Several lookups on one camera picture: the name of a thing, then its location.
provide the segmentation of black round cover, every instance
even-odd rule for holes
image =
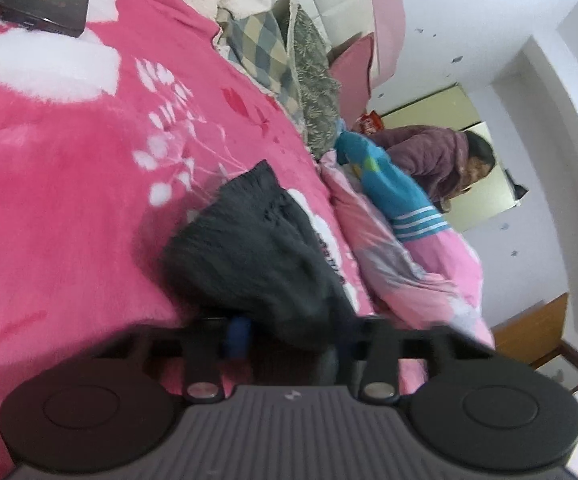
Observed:
[[[409,417],[437,452],[490,472],[564,463],[578,440],[572,394],[504,358],[452,362],[416,392]]]
[[[39,468],[113,468],[156,447],[175,419],[171,396],[128,362],[97,359],[48,370],[0,407],[10,454]]]

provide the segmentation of person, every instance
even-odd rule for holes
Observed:
[[[368,138],[434,203],[444,204],[468,191],[496,166],[490,143],[469,130],[418,124],[381,130]]]

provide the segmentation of black hair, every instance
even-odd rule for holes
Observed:
[[[467,145],[469,146],[469,158],[479,158],[483,163],[493,168],[496,167],[496,157],[493,154],[493,148],[490,143],[483,137],[466,130],[464,136],[467,137]]]

